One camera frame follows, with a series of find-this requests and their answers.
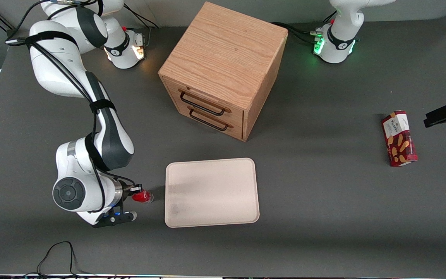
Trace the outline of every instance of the velcro strap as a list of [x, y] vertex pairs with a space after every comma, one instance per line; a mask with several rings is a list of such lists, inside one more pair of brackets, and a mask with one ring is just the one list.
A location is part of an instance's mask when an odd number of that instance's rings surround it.
[[89, 104], [89, 107], [91, 108], [92, 113], [96, 113], [98, 110], [104, 109], [104, 108], [112, 108], [115, 111], [117, 110], [117, 108], [115, 108], [115, 105], [110, 100], [106, 100], [106, 99], [101, 99], [101, 100], [92, 102]]
[[111, 53], [111, 55], [117, 57], [122, 55], [122, 53], [124, 52], [124, 50], [126, 50], [130, 45], [130, 37], [127, 34], [127, 32], [125, 32], [125, 39], [124, 42], [122, 44], [120, 44], [119, 46], [115, 47], [115, 48], [108, 48], [108, 47], [104, 47], [109, 53]]
[[327, 36], [328, 36], [329, 41], [332, 42], [335, 45], [337, 50], [344, 50], [344, 49], [346, 49], [348, 46], [350, 46], [350, 44], [352, 44], [352, 42], [354, 41], [355, 38], [352, 38], [352, 39], [350, 39], [348, 41], [342, 41], [341, 39], [338, 39], [337, 37], [335, 37], [333, 35], [333, 32], [331, 31], [331, 27], [332, 26], [333, 25], [331, 25], [328, 28], [328, 32], [327, 32]]
[[94, 145], [94, 142], [92, 141], [92, 133], [88, 134], [85, 137], [85, 149], [87, 149], [89, 157], [91, 158], [96, 168], [101, 171], [110, 171], [106, 164], [104, 164], [103, 158], [101, 158], [101, 155], [99, 155], [99, 152]]
[[39, 41], [43, 41], [43, 40], [52, 40], [55, 38], [61, 38], [61, 39], [71, 41], [78, 47], [77, 42], [75, 41], [75, 39], [73, 39], [72, 36], [70, 36], [67, 33], [59, 32], [59, 31], [44, 31], [44, 32], [32, 35], [25, 39], [25, 44], [27, 46], [30, 46], [30, 44], [33, 44], [35, 42], [39, 42]]

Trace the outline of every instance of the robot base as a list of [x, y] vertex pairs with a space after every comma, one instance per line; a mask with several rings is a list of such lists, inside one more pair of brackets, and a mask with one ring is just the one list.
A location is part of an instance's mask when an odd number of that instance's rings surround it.
[[[325, 24], [323, 27], [317, 28], [316, 31], [326, 34], [326, 31], [329, 29], [330, 26], [330, 23]], [[327, 36], [324, 36], [321, 37], [320, 41], [316, 42], [316, 44], [314, 45], [313, 53], [321, 57], [321, 59], [323, 59], [325, 62], [337, 64], [343, 62], [347, 58], [347, 56], [352, 53], [354, 44], [355, 40], [350, 46], [347, 46], [345, 49], [338, 50], [336, 49], [335, 44], [333, 44]]]
[[134, 67], [139, 61], [145, 57], [144, 37], [142, 34], [137, 34], [132, 30], [127, 30], [125, 33], [130, 38], [129, 46], [120, 55], [115, 55], [106, 50], [108, 60], [110, 60], [115, 67], [119, 69], [128, 69]]

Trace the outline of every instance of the red object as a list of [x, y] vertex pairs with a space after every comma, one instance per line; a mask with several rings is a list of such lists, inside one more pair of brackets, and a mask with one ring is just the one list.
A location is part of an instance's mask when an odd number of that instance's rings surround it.
[[142, 192], [132, 195], [132, 199], [140, 203], [150, 203], [153, 201], [153, 198], [153, 195], [146, 190], [142, 190]]
[[417, 161], [418, 157], [410, 136], [409, 122], [405, 111], [399, 110], [391, 113], [382, 120], [382, 126], [390, 165], [400, 167]]

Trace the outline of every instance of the drawer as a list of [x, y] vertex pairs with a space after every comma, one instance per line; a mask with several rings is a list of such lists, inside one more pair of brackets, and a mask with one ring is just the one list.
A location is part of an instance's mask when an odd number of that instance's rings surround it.
[[182, 115], [189, 117], [203, 125], [216, 129], [222, 133], [232, 136], [233, 138], [242, 140], [242, 125], [234, 125], [223, 122], [214, 115], [208, 114], [190, 105], [179, 107], [178, 111]]
[[194, 88], [181, 85], [168, 78], [165, 79], [165, 83], [172, 96], [172, 100], [179, 110], [189, 105], [195, 110], [211, 116], [213, 119], [218, 119], [233, 126], [242, 127], [243, 110], [209, 100], [208, 97], [203, 96], [203, 94], [197, 92]]

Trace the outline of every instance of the green led light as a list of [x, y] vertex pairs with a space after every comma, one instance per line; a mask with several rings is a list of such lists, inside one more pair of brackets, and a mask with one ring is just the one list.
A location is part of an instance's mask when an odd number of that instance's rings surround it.
[[316, 44], [317, 46], [314, 47], [314, 52], [316, 54], [320, 54], [322, 51], [322, 47], [324, 46], [324, 39], [321, 38], [321, 41], [317, 42]]
[[352, 51], [354, 50], [354, 44], [355, 44], [355, 40], [352, 42], [352, 46], [350, 47], [350, 50], [348, 51], [349, 54], [351, 54]]

